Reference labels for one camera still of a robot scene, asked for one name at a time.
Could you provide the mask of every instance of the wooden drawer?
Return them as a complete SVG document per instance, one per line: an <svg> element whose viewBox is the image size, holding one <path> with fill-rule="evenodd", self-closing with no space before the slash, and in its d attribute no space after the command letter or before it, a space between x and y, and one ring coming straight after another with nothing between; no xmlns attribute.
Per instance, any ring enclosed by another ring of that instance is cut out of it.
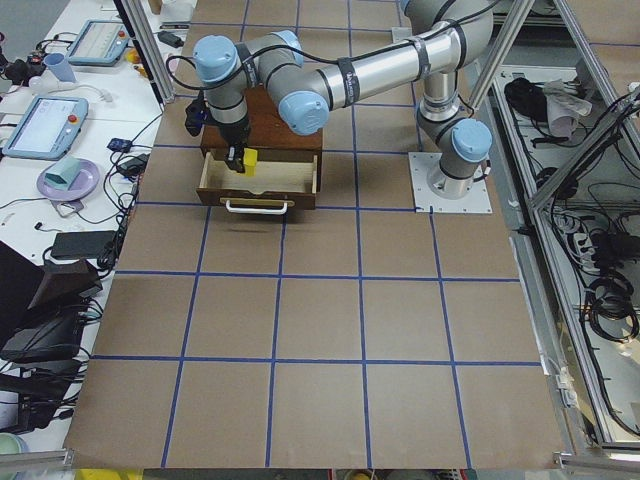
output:
<svg viewBox="0 0 640 480"><path fill-rule="evenodd" d="M226 150L211 150L197 188L203 205L280 209L314 209L318 191L317 153L308 150L259 149L253 177L227 168Z"/></svg>

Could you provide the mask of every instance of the white mounting plate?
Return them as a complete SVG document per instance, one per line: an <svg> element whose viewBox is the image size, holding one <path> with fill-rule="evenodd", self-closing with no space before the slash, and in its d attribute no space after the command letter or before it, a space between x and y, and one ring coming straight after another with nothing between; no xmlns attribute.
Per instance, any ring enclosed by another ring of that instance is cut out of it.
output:
<svg viewBox="0 0 640 480"><path fill-rule="evenodd" d="M391 27L391 38L393 38L393 43L398 43L400 40L404 40L410 36L410 27Z"/></svg>
<svg viewBox="0 0 640 480"><path fill-rule="evenodd" d="M459 200L436 195L427 185L427 175L440 161L440 153L409 152L411 183L416 212L429 213L493 213L484 180L472 185L469 193Z"/></svg>

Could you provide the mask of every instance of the robotic arm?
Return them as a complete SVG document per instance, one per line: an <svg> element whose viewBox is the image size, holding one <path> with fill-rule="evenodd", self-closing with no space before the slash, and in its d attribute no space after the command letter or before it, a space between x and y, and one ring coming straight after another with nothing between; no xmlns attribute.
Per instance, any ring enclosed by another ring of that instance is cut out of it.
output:
<svg viewBox="0 0 640 480"><path fill-rule="evenodd" d="M457 72L486 48L493 4L402 0L413 36L313 71L303 71L300 44L289 31L235 45L226 37L202 38L194 49L196 71L203 85L210 87L205 90L206 116L229 144L228 166L244 171L242 157L250 133L247 88L262 84L291 130L310 135L326 124L332 110L423 80L418 124L443 151L429 184L445 198L462 197L492 138L484 124L460 113Z"/></svg>

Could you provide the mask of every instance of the white handle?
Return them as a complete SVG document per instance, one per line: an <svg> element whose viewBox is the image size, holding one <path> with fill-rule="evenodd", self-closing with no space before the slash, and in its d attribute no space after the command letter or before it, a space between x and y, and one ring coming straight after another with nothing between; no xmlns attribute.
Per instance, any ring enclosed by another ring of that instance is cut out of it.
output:
<svg viewBox="0 0 640 480"><path fill-rule="evenodd" d="M227 200L224 205L227 207L227 211L231 213L257 213L258 215L284 215L287 213L287 208L289 207L289 204L284 202L282 208L279 210L271 208L239 208L232 207L231 200Z"/></svg>

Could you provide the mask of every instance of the cup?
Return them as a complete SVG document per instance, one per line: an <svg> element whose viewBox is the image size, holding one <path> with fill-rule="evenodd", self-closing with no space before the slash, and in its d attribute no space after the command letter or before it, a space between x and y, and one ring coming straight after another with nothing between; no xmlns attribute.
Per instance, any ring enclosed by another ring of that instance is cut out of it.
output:
<svg viewBox="0 0 640 480"><path fill-rule="evenodd" d="M44 64L61 82L76 82L76 76L62 53L50 53L44 57Z"/></svg>

